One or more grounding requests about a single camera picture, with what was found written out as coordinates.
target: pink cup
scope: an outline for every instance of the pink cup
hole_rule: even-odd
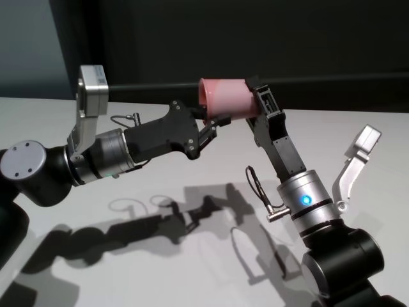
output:
[[[199,103],[207,106],[208,120],[222,114],[230,114],[232,120],[259,114],[244,79],[200,79]]]

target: black bar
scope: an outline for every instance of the black bar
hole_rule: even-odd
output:
[[[283,109],[409,113],[409,72],[262,79]],[[198,83],[114,84],[110,101],[198,104]]]

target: table surface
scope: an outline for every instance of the table surface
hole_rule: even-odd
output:
[[[140,112],[143,122],[167,110],[109,104],[109,116]],[[382,131],[343,217],[368,231],[383,251],[385,269],[371,278],[377,291],[409,302],[409,115],[286,113],[305,165],[328,191],[363,126]],[[74,123],[74,101],[0,98],[0,148],[27,139],[48,148],[63,145]],[[108,116],[99,119],[98,132],[116,127]],[[29,232],[1,271],[0,294],[13,282],[8,289],[15,306],[310,307],[314,297],[299,268],[302,240],[288,217],[267,223],[245,179],[250,164],[272,203],[280,203],[273,167],[245,121],[218,133],[198,160],[170,153],[119,179],[73,188],[51,208],[18,196],[16,203],[30,217]],[[190,210],[199,217],[196,227]],[[21,272],[36,249],[40,256]]]

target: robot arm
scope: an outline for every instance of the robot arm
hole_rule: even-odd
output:
[[[98,117],[107,114],[108,91],[102,66],[81,66],[77,122],[68,144],[44,148],[36,141],[17,143],[1,157],[3,178],[35,204],[49,207],[61,202],[73,185],[117,178],[159,155],[179,151],[197,159],[217,136],[217,127],[231,122],[229,116],[220,115],[199,130],[196,119],[203,119],[206,109],[190,110],[175,100],[163,118],[96,135]]]
[[[334,182],[331,199],[314,170],[307,171],[285,128],[268,86],[257,78],[246,80],[260,114],[247,119],[258,146],[270,158],[281,181],[277,188],[284,209],[264,201],[270,222],[290,215],[305,245],[302,272],[324,306],[404,306],[389,296],[380,297],[367,280],[383,270],[382,252],[364,230],[345,226],[346,211],[355,179],[369,160],[381,133],[367,125],[346,152],[348,160]]]
[[[380,132],[367,126],[347,151],[349,159],[334,184],[333,201],[316,172],[307,171],[286,131],[285,113],[278,108],[268,86],[257,78],[246,80],[246,85],[256,104],[252,110],[258,110],[258,116],[247,122],[256,144],[265,150],[281,181],[277,190],[285,208],[275,210],[266,201],[268,220],[291,216],[310,249],[302,262],[307,283],[324,306],[392,306],[389,304],[392,301],[380,297],[367,280],[383,269],[380,248],[366,232],[345,226],[340,216],[352,183],[367,162]],[[226,115],[229,112],[209,118],[205,108],[192,111],[175,100],[163,118],[144,124],[136,120],[135,127],[125,131],[115,129],[96,135],[98,117],[107,113],[108,92],[101,66],[81,67],[77,121],[68,144],[44,148],[36,141],[24,141],[0,151],[0,201],[5,204],[2,208],[12,205],[18,192],[37,205],[53,206],[68,195],[73,185],[109,176],[116,178],[141,168],[138,163],[142,161],[172,151],[197,159],[217,136],[217,126],[231,121],[231,114]],[[204,118],[208,119],[207,124],[199,130],[196,119]],[[24,233],[26,230],[21,228],[20,233]],[[6,242],[2,245],[1,266],[16,248],[15,242],[7,241],[8,233],[14,231],[15,228],[2,232],[7,238],[0,238]]]

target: cylindrical joint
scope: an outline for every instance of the cylindrical joint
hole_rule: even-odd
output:
[[[121,129],[97,135],[88,157],[99,177],[117,175],[135,167]]]
[[[335,296],[383,269],[380,248],[363,230],[354,230],[327,244],[326,248],[309,251],[302,259],[302,273],[315,294]]]
[[[277,188],[301,237],[339,219],[331,197],[314,170],[291,177]]]
[[[314,170],[291,177],[279,185],[277,191],[285,206],[291,209],[291,215],[322,201],[330,200],[327,190]]]
[[[54,171],[47,164],[46,149],[36,141],[17,143],[4,153],[0,162],[1,174],[31,201],[43,207],[59,203],[71,189],[68,182],[56,178]]]
[[[121,129],[97,135],[94,144],[82,157],[69,163],[78,184],[116,176],[135,167]]]

